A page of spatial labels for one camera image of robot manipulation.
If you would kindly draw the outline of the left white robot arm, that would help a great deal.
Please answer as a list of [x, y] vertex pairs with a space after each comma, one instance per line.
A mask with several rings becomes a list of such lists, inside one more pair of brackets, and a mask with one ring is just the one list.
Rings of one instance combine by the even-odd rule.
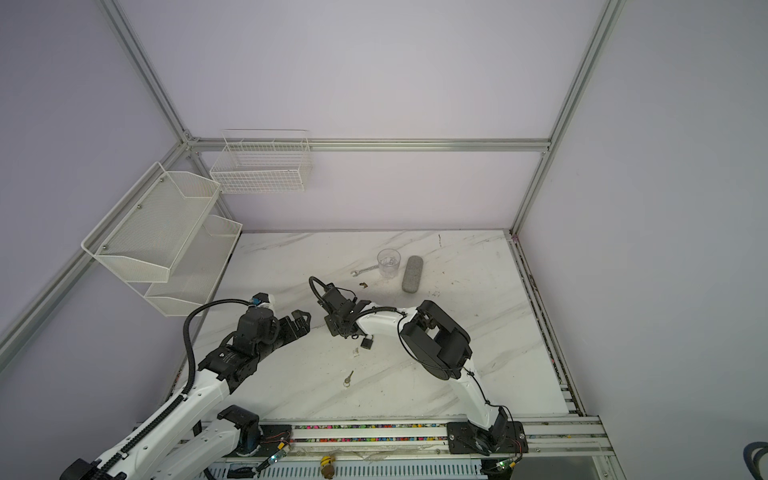
[[237, 300], [244, 307], [237, 327], [201, 361], [194, 356], [191, 322], [221, 305], [205, 303], [185, 319], [182, 338], [188, 376], [181, 390], [125, 439], [97, 459], [77, 459], [62, 473], [64, 479], [149, 479], [193, 477], [228, 453], [248, 457], [264, 447], [257, 414], [223, 401], [234, 393], [259, 364], [281, 347], [306, 336], [312, 316], [302, 310], [278, 318], [270, 297], [259, 293]]

